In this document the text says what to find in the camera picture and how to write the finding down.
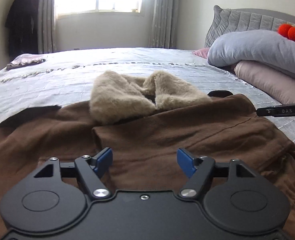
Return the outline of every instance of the gray quilted headboard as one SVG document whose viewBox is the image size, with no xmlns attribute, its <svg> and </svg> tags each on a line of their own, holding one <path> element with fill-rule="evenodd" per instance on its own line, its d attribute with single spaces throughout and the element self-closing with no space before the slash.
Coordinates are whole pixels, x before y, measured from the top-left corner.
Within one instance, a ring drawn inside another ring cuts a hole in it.
<svg viewBox="0 0 295 240">
<path fill-rule="evenodd" d="M 264 9 L 222 9 L 214 6 L 214 19 L 206 35 L 205 48 L 225 33 L 249 30 L 277 31 L 279 26 L 289 23 L 295 26 L 295 16 Z"/>
</svg>

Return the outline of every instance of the bedspread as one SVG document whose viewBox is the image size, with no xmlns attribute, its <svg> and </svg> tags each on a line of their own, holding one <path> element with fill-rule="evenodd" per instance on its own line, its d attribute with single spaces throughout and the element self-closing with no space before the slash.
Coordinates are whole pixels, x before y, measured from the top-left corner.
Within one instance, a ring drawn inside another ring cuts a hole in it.
<svg viewBox="0 0 295 240">
<path fill-rule="evenodd" d="M 191 51 L 116 48 L 48 54 L 39 65 L 0 71 L 0 122 L 33 106 L 66 106 L 89 100 L 93 80 L 106 70 L 149 76 L 165 70 L 201 91 L 229 90 L 246 95 L 256 108 L 280 103 L 231 73 L 210 66 Z M 295 117 L 269 117 L 295 143 Z"/>
</svg>

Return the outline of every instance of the screw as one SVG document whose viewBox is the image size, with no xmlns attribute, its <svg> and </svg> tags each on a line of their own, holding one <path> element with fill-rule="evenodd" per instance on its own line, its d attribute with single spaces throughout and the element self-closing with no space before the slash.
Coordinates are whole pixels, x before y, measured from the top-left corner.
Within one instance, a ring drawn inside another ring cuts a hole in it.
<svg viewBox="0 0 295 240">
<path fill-rule="evenodd" d="M 93 195 L 96 197 L 106 197 L 110 192 L 105 188 L 99 188 L 93 191 Z"/>
<path fill-rule="evenodd" d="M 187 189 L 183 189 L 180 192 L 180 194 L 182 197 L 194 197 L 197 194 L 197 192 L 194 189 L 187 188 Z"/>
<path fill-rule="evenodd" d="M 148 195 L 142 195 L 141 197 L 140 197 L 140 199 L 142 199 L 142 200 L 147 200 L 147 199 L 149 199 L 150 197 L 148 196 Z"/>
</svg>

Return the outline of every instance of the curtain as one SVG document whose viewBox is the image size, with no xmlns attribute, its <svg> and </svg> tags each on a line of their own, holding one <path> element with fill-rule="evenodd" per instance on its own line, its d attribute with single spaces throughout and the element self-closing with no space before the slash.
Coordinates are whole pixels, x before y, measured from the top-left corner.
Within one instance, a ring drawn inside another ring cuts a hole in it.
<svg viewBox="0 0 295 240">
<path fill-rule="evenodd" d="M 175 48 L 178 8 L 179 0 L 154 1 L 150 47 Z"/>
<path fill-rule="evenodd" d="M 38 48 L 39 54 L 53 53 L 56 47 L 55 0 L 39 0 Z"/>
</svg>

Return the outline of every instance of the black fabric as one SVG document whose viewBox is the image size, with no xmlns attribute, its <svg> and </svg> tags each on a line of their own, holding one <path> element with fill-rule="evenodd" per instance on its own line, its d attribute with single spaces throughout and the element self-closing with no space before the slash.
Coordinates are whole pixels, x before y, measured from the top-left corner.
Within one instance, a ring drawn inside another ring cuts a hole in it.
<svg viewBox="0 0 295 240">
<path fill-rule="evenodd" d="M 38 54 L 37 15 L 39 0 L 14 0 L 5 27 L 9 28 L 9 56 Z"/>
</svg>

